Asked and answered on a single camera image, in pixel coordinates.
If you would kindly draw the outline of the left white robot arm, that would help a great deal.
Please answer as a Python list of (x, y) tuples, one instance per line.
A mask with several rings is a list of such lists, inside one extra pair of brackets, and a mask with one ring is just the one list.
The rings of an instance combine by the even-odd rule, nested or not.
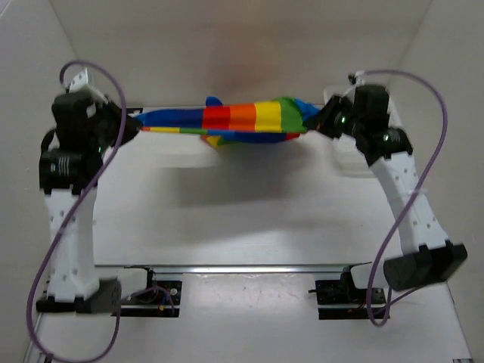
[(54, 244), (47, 290), (36, 301), (42, 313), (113, 314), (120, 306), (118, 278), (99, 278), (94, 261), (93, 213), (97, 183), (108, 148), (122, 146), (141, 122), (112, 101), (86, 90), (58, 95), (51, 111), (56, 126), (46, 133), (39, 158)]

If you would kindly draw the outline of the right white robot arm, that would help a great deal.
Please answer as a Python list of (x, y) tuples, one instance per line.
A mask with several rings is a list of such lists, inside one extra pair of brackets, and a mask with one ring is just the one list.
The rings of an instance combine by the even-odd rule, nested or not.
[(342, 298), (355, 303), (368, 286), (404, 291), (441, 284), (463, 265), (466, 247), (450, 241), (422, 193), (413, 147), (406, 132), (390, 123), (384, 86), (360, 85), (333, 94), (304, 125), (331, 139), (354, 139), (386, 195), (395, 218), (390, 231), (399, 235), (401, 255), (383, 259), (378, 253), (373, 264), (349, 268), (351, 276), (340, 282)]

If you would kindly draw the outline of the rainbow striped shorts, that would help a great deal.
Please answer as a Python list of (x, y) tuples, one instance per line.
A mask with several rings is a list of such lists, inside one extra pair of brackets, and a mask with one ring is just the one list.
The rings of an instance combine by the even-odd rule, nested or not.
[(298, 98), (225, 104), (209, 96), (201, 108), (165, 108), (133, 113), (143, 132), (198, 135), (212, 147), (277, 144), (307, 133), (305, 122), (321, 109)]

